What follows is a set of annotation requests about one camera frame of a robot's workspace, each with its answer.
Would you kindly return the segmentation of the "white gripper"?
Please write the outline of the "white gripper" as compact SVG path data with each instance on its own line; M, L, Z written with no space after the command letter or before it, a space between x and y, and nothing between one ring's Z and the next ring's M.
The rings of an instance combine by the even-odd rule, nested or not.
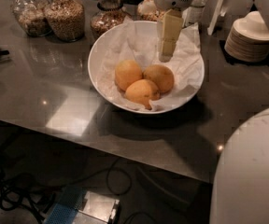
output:
M161 62L166 63L173 57L183 25L181 9L187 8L191 4L191 1L154 0L157 8L167 10L163 15L163 19L158 22L158 51Z

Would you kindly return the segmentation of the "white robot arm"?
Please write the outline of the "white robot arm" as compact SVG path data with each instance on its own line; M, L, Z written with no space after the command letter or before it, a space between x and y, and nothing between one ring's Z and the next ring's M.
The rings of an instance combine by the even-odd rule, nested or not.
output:
M163 10L191 0L154 0ZM255 0L269 28L269 0ZM209 224L269 224L269 108L230 137L216 169Z

